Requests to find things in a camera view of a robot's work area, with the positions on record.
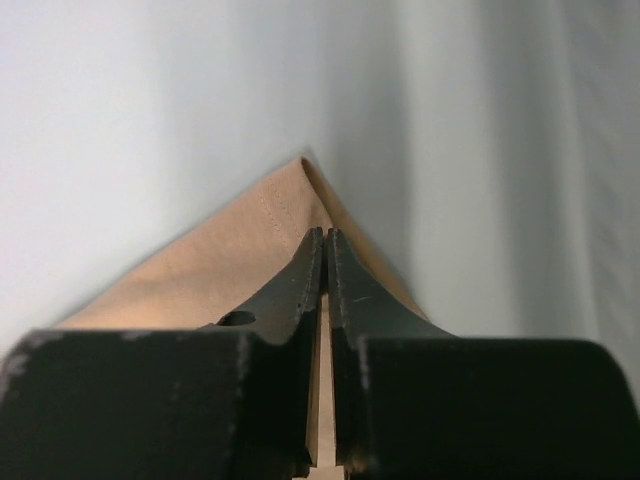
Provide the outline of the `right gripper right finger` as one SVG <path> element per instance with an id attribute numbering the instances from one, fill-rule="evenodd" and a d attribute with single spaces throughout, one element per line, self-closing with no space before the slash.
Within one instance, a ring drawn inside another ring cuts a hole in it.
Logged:
<path id="1" fill-rule="evenodd" d="M 633 398 L 601 345 L 454 336 L 326 239 L 336 460 L 349 479 L 629 479 Z"/>

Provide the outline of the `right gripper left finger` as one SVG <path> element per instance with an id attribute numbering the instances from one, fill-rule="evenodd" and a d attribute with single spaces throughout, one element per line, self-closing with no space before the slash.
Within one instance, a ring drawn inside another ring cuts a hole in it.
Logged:
<path id="1" fill-rule="evenodd" d="M 294 479 L 307 444 L 324 238 L 218 322 L 36 330 L 1 370 L 5 479 Z"/>

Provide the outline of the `beige t-shirt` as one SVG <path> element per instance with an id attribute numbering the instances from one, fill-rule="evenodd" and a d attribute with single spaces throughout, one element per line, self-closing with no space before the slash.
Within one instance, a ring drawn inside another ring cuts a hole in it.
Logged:
<path id="1" fill-rule="evenodd" d="M 299 157 L 259 180 L 142 262 L 64 329 L 187 329 L 217 322 L 291 258 L 311 227 L 343 230 L 361 262 L 414 313 L 419 306 L 312 162 Z"/>

